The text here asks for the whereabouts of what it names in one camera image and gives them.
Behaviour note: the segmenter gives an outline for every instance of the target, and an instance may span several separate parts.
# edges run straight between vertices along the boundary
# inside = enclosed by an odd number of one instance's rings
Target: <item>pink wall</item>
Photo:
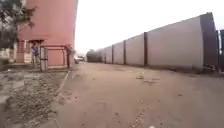
[[[78,0],[27,0],[28,8],[36,7],[35,26],[21,26],[21,40],[44,39],[44,45],[70,44],[74,49],[74,32]],[[62,65],[62,51],[49,51],[49,65]]]

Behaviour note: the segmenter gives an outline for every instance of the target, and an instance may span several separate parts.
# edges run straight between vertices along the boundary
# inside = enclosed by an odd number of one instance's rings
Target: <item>gray wall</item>
[[[114,63],[124,64],[124,42],[114,45]]]
[[[183,20],[106,48],[107,63],[163,68],[217,67],[218,40],[211,13]]]
[[[144,34],[126,41],[126,63],[129,65],[144,65]]]
[[[182,68],[203,67],[200,17],[148,32],[148,65]]]
[[[112,64],[112,46],[105,48],[106,63]]]

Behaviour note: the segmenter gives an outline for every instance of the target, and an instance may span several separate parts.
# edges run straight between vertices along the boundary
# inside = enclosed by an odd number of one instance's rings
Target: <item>dirt road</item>
[[[42,128],[223,128],[224,78],[79,64]]]

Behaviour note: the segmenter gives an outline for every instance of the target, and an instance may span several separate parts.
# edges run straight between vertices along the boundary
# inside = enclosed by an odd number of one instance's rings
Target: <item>small stone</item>
[[[177,93],[178,96],[183,96],[181,93]]]
[[[136,79],[144,79],[144,76],[138,76]]]
[[[14,124],[11,128],[23,128],[22,124]]]
[[[118,113],[118,112],[115,112],[115,113],[114,113],[114,115],[118,116],[118,115],[119,115],[119,113]]]

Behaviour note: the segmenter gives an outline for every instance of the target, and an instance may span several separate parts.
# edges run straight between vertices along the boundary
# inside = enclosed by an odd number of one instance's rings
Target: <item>white sky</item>
[[[79,0],[75,49],[85,53],[143,32],[213,12],[224,29],[222,0]]]

